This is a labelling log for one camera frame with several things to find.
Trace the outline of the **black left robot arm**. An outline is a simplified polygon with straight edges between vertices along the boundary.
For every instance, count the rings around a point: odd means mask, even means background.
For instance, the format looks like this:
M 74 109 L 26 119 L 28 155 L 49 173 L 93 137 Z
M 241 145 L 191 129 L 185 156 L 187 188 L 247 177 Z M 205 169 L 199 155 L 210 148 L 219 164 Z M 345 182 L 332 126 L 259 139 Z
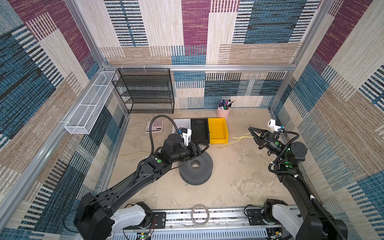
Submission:
M 173 163 L 193 160 L 209 148 L 209 144 L 201 141 L 185 143 L 184 132 L 170 134 L 157 149 L 152 146 L 150 155 L 121 182 L 96 195 L 88 193 L 81 198 L 74 226 L 84 240 L 105 240 L 112 232 L 126 227 L 147 229 L 153 226 L 153 211 L 144 202 L 123 210 L 119 208 L 145 186 L 169 172 Z

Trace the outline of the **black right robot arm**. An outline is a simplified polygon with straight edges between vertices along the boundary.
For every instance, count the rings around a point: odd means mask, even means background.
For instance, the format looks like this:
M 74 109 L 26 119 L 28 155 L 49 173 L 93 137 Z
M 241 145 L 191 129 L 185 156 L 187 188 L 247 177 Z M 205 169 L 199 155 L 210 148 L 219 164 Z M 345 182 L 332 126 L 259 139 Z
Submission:
M 263 209 L 264 221 L 279 222 L 295 240 L 346 240 L 347 225 L 321 205 L 299 169 L 299 163 L 305 161 L 308 153 L 306 145 L 297 140 L 300 134 L 292 132 L 294 137 L 284 144 L 279 137 L 288 131 L 283 128 L 275 132 L 254 127 L 248 130 L 259 150 L 267 149 L 270 155 L 277 156 L 268 170 L 286 187 L 300 211 L 295 215 L 283 202 L 269 199 Z

